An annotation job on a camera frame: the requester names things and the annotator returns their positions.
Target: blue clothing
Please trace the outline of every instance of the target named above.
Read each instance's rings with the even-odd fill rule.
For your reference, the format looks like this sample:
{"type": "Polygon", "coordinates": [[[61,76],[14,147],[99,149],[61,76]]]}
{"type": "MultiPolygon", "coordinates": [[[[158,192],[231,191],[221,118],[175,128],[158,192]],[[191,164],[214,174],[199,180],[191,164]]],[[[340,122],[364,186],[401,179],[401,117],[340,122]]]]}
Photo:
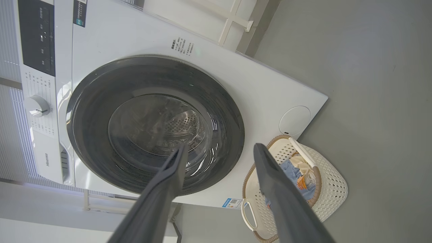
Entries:
{"type": "MultiPolygon", "coordinates": [[[[305,198],[305,200],[310,200],[312,197],[314,197],[315,194],[315,187],[316,185],[314,183],[310,183],[309,185],[306,185],[306,189],[300,190],[297,186],[297,179],[302,176],[302,173],[300,172],[299,168],[295,168],[291,161],[288,159],[282,164],[280,164],[280,167],[283,169],[283,172],[288,177],[288,179],[295,185],[295,187],[299,190],[301,195],[305,198]]],[[[271,207],[271,202],[268,198],[265,198],[266,205],[271,207]]]]}

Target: dial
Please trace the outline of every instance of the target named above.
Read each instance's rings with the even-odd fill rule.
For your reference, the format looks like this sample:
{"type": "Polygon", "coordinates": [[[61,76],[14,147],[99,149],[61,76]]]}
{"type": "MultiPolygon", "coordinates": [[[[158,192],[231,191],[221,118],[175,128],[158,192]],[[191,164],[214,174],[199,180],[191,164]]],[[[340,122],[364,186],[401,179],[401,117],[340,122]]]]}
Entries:
{"type": "Polygon", "coordinates": [[[44,98],[34,95],[24,100],[25,108],[34,117],[41,117],[50,113],[50,106],[44,98]]]}

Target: door glass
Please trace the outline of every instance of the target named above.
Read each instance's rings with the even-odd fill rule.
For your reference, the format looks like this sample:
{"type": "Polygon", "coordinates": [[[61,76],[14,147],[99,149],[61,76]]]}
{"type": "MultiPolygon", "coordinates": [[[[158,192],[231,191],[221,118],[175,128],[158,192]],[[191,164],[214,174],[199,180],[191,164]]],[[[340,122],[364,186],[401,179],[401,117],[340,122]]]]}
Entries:
{"type": "Polygon", "coordinates": [[[140,161],[156,167],[161,167],[165,159],[131,158],[144,154],[166,158],[178,144],[186,143],[189,146],[186,169],[203,159],[211,140],[207,122],[194,107],[159,94],[139,96],[119,106],[110,118],[108,135],[114,150],[126,162],[140,161]]]}

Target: clothes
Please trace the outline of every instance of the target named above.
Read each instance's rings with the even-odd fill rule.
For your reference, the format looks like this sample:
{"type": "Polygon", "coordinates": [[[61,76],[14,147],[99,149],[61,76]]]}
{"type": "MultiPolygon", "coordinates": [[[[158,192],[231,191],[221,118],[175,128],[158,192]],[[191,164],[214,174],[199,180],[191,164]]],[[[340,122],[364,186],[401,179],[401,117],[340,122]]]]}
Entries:
{"type": "MultiPolygon", "coordinates": [[[[306,183],[306,189],[300,190],[297,187],[297,179],[302,176],[302,173],[300,172],[299,168],[296,168],[293,166],[291,161],[288,159],[282,164],[280,164],[280,167],[283,169],[283,172],[288,177],[288,179],[295,185],[295,187],[299,190],[301,195],[305,198],[305,200],[310,200],[314,196],[315,193],[315,187],[316,185],[314,183],[309,182],[306,183]]],[[[268,207],[271,208],[271,202],[268,198],[265,198],[265,203],[268,207]]]]}
{"type": "Polygon", "coordinates": [[[302,175],[305,175],[306,185],[310,183],[316,184],[314,171],[302,156],[293,156],[289,160],[295,168],[300,169],[300,173],[302,173],[302,175]]]}

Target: white washing machine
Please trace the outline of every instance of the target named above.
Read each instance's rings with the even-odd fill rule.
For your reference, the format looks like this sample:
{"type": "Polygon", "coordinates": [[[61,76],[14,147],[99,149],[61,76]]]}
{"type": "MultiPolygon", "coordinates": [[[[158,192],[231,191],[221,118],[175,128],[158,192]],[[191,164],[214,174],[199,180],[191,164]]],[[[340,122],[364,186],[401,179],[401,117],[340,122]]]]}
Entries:
{"type": "Polygon", "coordinates": [[[253,145],[298,138],[327,100],[119,1],[47,2],[15,7],[35,161],[55,182],[138,196],[186,143],[184,189],[174,201],[232,207],[253,145]]]}

